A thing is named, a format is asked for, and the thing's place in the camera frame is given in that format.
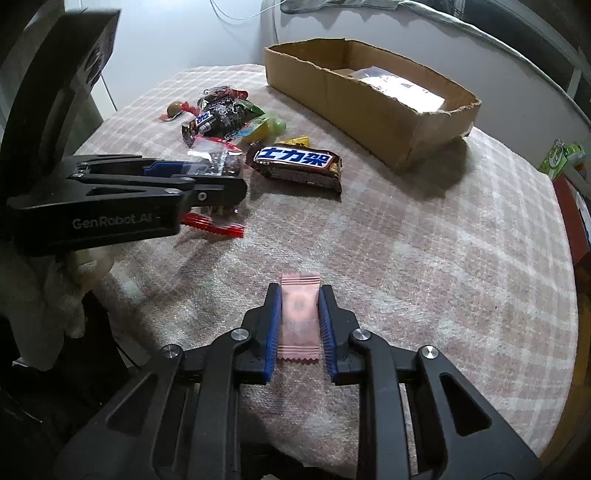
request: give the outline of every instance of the silver bolt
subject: silver bolt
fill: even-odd
[[[237,328],[236,330],[233,330],[230,335],[237,342],[241,342],[242,340],[246,340],[250,333],[248,333],[248,330],[244,328]]]
[[[355,330],[353,330],[353,338],[355,338],[356,340],[367,340],[369,337],[371,337],[371,332],[369,330],[366,330],[364,328],[356,328]]]
[[[181,352],[181,348],[178,345],[171,343],[170,345],[164,345],[160,349],[160,353],[166,358],[174,358]]]
[[[439,355],[439,350],[437,350],[433,345],[425,345],[421,348],[421,355],[429,360],[433,360],[437,358]]]

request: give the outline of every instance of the plaid tablecloth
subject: plaid tablecloth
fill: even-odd
[[[96,290],[148,350],[193,348],[240,324],[283,272],[318,271],[340,305],[391,344],[433,344],[540,454],[569,390],[577,345],[573,269],[549,179],[475,128],[398,176],[330,123],[266,85],[261,66],[186,70],[107,120],[80,153],[186,158],[177,99],[229,83],[343,158],[339,200],[246,169],[244,239],[182,227],[115,247]],[[280,362],[244,391],[245,412],[280,450],[352,476],[358,391],[320,365]]]

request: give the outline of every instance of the chocolate bar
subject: chocolate bar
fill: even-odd
[[[253,143],[246,164],[268,179],[280,179],[332,189],[340,194],[342,160],[329,150],[276,143]]]

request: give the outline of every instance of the pink candy wrapper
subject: pink candy wrapper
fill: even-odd
[[[277,358],[318,360],[318,273],[284,274],[281,277],[281,333]]]

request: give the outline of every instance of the cardboard box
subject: cardboard box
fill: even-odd
[[[396,171],[468,135],[481,104],[473,93],[440,73],[356,40],[315,38],[274,45],[265,49],[265,64],[269,85],[329,120]],[[442,109],[418,113],[347,77],[371,66],[445,98]]]

